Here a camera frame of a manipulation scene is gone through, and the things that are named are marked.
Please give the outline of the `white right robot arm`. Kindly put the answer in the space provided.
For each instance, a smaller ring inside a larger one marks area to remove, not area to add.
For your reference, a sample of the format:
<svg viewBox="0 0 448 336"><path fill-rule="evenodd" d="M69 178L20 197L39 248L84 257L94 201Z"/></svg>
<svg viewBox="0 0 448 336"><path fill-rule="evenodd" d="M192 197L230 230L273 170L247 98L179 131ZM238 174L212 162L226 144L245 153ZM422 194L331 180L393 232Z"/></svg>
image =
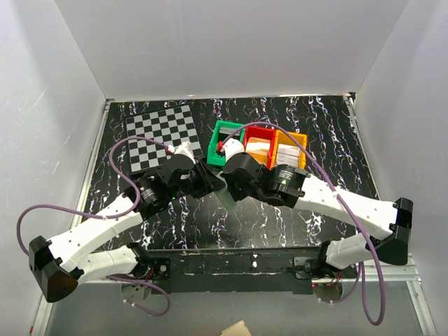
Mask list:
<svg viewBox="0 0 448 336"><path fill-rule="evenodd" d="M395 266L408 261L414 203L401 197L380 201L341 188L287 164L273 169L247 153L227 159L222 176L236 202L251 197L274 207L312 211L348 223L358 234L322 243L314 266L325 278L348 266L378 258Z"/></svg>

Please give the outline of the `mint green card holder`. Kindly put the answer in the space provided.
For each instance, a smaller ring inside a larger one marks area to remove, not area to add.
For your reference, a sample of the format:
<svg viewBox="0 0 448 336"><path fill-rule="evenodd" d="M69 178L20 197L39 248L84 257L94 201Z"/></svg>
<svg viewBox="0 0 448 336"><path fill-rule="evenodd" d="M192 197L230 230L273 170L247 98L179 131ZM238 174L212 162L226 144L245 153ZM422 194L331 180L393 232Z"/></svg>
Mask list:
<svg viewBox="0 0 448 336"><path fill-rule="evenodd" d="M228 185L225 179L222 176L222 172L218 172L216 177L224 183L224 187L215 192L215 195L220 200L222 205L229 211L233 211L237 205L237 203L233 200L230 191L228 190Z"/></svg>

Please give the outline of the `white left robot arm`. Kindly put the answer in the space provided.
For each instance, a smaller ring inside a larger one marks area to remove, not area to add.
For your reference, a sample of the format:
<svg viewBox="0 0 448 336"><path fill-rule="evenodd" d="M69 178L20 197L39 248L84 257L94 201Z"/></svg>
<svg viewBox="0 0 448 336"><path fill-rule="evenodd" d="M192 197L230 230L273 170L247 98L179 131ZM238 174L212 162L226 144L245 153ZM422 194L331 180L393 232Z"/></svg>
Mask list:
<svg viewBox="0 0 448 336"><path fill-rule="evenodd" d="M29 243L29 268L47 302L70 295L82 283L110 274L128 274L143 279L148 261L137 248L97 253L96 249L129 228L164 211L176 198L201 198L224 189L203 159L174 154L162 165L134 179L97 218L89 218L62 234L46 239L38 236Z"/></svg>

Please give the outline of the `cardboard piece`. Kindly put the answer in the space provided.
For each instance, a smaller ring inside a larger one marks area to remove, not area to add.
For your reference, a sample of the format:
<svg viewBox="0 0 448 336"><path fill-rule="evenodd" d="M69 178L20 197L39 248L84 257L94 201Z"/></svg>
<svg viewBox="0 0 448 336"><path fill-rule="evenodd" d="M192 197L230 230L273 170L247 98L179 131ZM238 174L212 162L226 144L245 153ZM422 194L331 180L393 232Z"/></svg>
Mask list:
<svg viewBox="0 0 448 336"><path fill-rule="evenodd" d="M251 336L251 333L243 320L240 320L224 329L221 336Z"/></svg>

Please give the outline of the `red plastic bin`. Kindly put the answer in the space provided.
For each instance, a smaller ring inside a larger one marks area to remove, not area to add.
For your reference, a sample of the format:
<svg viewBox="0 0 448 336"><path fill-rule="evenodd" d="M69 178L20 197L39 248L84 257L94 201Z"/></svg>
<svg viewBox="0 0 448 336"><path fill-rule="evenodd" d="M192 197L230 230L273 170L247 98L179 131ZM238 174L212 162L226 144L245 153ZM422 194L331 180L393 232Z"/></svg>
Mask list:
<svg viewBox="0 0 448 336"><path fill-rule="evenodd" d="M245 152L268 169L273 167L276 133L275 129L266 127L249 126L245 129L243 140Z"/></svg>

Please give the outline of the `black mounting base rail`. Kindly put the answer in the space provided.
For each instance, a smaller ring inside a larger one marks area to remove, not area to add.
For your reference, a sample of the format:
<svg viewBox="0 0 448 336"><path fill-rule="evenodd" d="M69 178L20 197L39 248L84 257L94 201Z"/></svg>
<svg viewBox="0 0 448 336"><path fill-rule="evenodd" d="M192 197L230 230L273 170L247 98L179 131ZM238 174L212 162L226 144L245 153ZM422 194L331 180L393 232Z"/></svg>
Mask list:
<svg viewBox="0 0 448 336"><path fill-rule="evenodd" d="M150 250L128 244L137 264L131 276L149 279L167 293L292 292L311 295L312 281L353 279L320 261L318 247Z"/></svg>

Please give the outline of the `orange plastic bin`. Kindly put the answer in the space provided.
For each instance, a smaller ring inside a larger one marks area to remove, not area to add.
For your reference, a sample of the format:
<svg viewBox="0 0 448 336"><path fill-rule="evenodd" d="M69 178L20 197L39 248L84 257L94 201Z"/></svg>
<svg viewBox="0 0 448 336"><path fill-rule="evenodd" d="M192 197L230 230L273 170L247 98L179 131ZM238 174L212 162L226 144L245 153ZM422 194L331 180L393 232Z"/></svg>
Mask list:
<svg viewBox="0 0 448 336"><path fill-rule="evenodd" d="M276 131L272 154L272 166L290 165L296 168L304 169L306 165L306 155L297 146L297 142L303 148L306 148L307 135L294 132L290 132L290 135L295 139L295 141L293 141L289 136L286 136L282 131Z"/></svg>

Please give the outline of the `orange white cards stack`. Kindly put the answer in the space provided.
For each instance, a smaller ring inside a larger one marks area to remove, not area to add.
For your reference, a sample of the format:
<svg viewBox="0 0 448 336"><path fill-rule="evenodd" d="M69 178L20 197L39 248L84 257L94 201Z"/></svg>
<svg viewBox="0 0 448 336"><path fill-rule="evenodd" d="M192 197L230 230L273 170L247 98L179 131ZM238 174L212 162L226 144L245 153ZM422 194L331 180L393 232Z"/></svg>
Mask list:
<svg viewBox="0 0 448 336"><path fill-rule="evenodd" d="M258 137L251 137L246 144L246 152L258 163L267 166L271 141Z"/></svg>

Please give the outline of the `black cards stack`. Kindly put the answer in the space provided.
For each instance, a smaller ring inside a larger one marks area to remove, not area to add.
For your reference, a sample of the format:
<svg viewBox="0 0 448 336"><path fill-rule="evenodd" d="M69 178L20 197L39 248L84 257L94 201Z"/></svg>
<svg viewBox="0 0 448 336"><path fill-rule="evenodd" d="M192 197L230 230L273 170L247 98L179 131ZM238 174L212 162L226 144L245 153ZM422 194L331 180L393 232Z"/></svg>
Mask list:
<svg viewBox="0 0 448 336"><path fill-rule="evenodd" d="M239 126L236 127L219 127L218 133L223 134L225 137L230 134L241 134L241 130L239 129Z"/></svg>

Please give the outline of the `black grey chessboard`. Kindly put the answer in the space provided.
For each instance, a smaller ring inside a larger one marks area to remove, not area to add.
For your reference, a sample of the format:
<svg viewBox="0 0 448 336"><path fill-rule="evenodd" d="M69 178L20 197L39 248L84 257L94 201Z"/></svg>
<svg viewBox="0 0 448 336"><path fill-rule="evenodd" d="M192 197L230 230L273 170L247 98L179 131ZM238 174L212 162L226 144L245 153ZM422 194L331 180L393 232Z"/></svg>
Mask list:
<svg viewBox="0 0 448 336"><path fill-rule="evenodd" d="M154 139L175 148L188 141L194 157L203 155L189 105L132 115L125 119L125 129L129 137ZM128 148L133 174L161 165L167 159L164 148L154 143L130 140Z"/></svg>

